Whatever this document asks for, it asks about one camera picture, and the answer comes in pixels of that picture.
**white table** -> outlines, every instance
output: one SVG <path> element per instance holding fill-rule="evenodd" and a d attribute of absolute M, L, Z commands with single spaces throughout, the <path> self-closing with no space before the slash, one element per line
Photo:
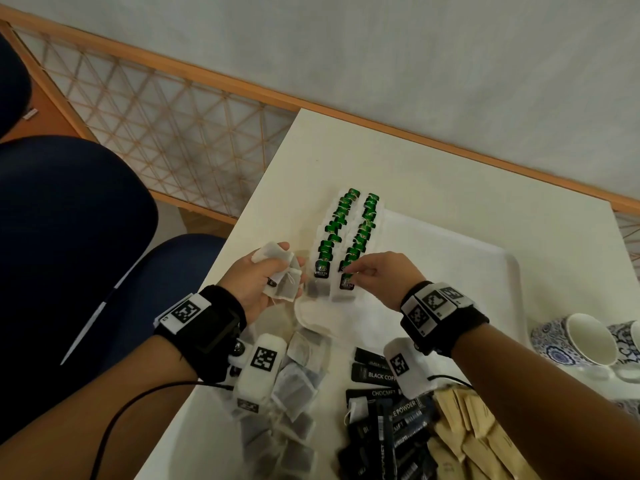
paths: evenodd
<path fill-rule="evenodd" d="M 640 289 L 608 202 L 306 110 L 203 286 L 216 283 L 238 257 L 267 241 L 308 249 L 329 199 L 345 186 L 375 189 L 391 210 L 512 252 L 532 321 L 572 312 L 606 324 L 637 317 Z M 330 372 L 311 409 L 318 423 L 312 441 L 319 452 L 317 478 L 335 477 L 335 452 L 346 444 L 342 418 L 344 390 L 352 384 L 351 353 L 350 347 L 332 345 Z M 640 397 L 640 386 L 572 374 L 606 397 Z M 235 425 L 210 391 L 197 388 L 138 478 L 235 478 L 240 464 Z"/>

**black cable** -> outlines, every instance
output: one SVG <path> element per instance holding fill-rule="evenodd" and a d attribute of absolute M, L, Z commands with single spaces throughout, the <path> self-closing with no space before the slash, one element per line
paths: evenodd
<path fill-rule="evenodd" d="M 98 471 L 100 471 L 100 464 L 102 463 L 104 450 L 105 448 L 107 448 L 107 441 L 109 440 L 109 436 L 111 434 L 111 431 L 113 430 L 113 427 L 116 425 L 116 421 L 120 419 L 120 416 L 123 415 L 124 411 L 129 409 L 131 405 L 137 403 L 143 397 L 148 396 L 149 394 L 155 391 L 159 391 L 160 389 L 166 389 L 167 387 L 174 387 L 174 386 L 208 386 L 208 387 L 218 387 L 220 389 L 226 389 L 229 391 L 233 391 L 234 389 L 231 386 L 215 384 L 213 382 L 178 381 L 178 382 L 169 382 L 167 384 L 162 384 L 162 386 L 153 387 L 135 396 L 132 400 L 130 400 L 128 403 L 126 403 L 123 407 L 120 408 L 120 411 L 118 411 L 113 416 L 113 418 L 111 418 L 111 421 L 109 421 L 109 425 L 107 426 L 107 429 L 104 430 L 104 434 L 102 435 L 102 439 L 100 440 L 100 446 L 98 446 L 98 453 L 95 455 L 95 460 L 93 461 L 93 468 L 91 470 L 91 476 L 89 477 L 90 480 L 96 480 L 96 478 L 98 478 Z"/>
<path fill-rule="evenodd" d="M 464 382 L 462 379 L 458 379 L 457 377 L 453 377 L 453 376 L 448 376 L 448 375 L 446 375 L 446 374 L 436 374 L 436 375 L 434 375 L 434 376 L 429 376 L 429 377 L 427 377 L 427 380 L 428 380 L 428 381 L 432 381 L 432 380 L 434 380 L 434 379 L 438 379 L 438 378 L 441 378 L 441 379 L 451 379 L 452 381 L 459 382 L 460 384 L 462 384 L 462 385 L 464 385 L 464 386 L 467 386 L 467 387 L 469 387 L 469 388 L 471 388 L 471 389 L 473 389 L 473 388 L 474 388 L 474 387 L 473 387 L 471 384 L 469 384 L 468 382 Z"/>

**person's left hand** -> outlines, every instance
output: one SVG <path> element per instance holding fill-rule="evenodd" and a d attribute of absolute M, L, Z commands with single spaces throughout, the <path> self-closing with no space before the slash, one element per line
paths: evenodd
<path fill-rule="evenodd" d="M 279 242 L 278 245 L 285 251 L 289 250 L 288 242 Z M 255 251 L 233 263 L 218 283 L 218 286 L 229 291 L 240 302 L 247 325 L 255 322 L 267 306 L 273 305 L 273 300 L 262 292 L 267 286 L 268 277 L 289 267 L 288 262 L 276 258 L 254 263 L 251 261 L 251 256 Z M 303 269 L 305 261 L 306 259 L 298 257 L 298 263 Z M 307 275 L 303 273 L 300 283 L 306 281 Z M 302 295 L 301 289 L 298 290 L 296 298 L 300 295 Z"/>

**forearm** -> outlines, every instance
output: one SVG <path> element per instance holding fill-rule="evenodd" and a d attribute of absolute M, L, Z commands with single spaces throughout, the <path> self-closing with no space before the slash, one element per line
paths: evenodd
<path fill-rule="evenodd" d="M 0 446 L 2 476 L 88 478 L 102 434 L 126 402 L 155 386 L 196 379 L 174 346 L 162 337 L 151 337 Z M 157 391 L 124 412 L 109 438 L 99 478 L 133 478 L 192 389 Z"/>
<path fill-rule="evenodd" d="M 640 426 L 587 386 L 489 325 L 452 358 L 545 480 L 633 478 Z"/>

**chair backrest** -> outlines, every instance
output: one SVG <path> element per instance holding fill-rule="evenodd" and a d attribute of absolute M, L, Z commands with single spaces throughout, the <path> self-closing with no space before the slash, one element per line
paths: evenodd
<path fill-rule="evenodd" d="M 7 132 L 31 89 L 2 37 L 0 67 L 0 128 Z M 66 136 L 0 144 L 0 356 L 59 364 L 156 226 L 148 190 L 100 144 Z"/>

